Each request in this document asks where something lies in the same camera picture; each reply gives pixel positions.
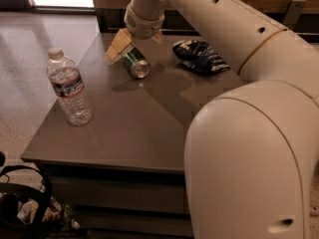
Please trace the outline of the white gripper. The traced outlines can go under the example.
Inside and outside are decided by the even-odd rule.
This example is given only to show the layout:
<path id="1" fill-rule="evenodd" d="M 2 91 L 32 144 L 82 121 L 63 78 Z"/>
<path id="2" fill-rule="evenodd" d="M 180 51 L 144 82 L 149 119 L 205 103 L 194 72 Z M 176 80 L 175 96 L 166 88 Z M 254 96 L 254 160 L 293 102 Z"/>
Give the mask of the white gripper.
<path id="1" fill-rule="evenodd" d="M 145 40 L 152 38 L 159 44 L 162 43 L 162 32 L 160 30 L 164 20 L 164 14 L 161 14 L 156 20 L 147 20 L 139 16 L 129 4 L 125 14 L 126 28 L 118 31 L 110 47 L 106 52 L 106 61 L 112 65 L 118 61 L 133 46 L 133 37 Z"/>

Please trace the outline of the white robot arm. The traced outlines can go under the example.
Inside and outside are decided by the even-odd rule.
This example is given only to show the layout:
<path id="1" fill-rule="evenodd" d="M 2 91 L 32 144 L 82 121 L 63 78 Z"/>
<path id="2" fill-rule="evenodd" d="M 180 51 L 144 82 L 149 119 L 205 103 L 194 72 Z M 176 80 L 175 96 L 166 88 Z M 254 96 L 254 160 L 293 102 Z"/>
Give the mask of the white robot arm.
<path id="1" fill-rule="evenodd" d="M 194 117 L 184 173 L 195 239 L 310 239 L 319 161 L 319 53 L 240 0 L 131 0 L 130 38 L 171 4 L 244 81 Z"/>

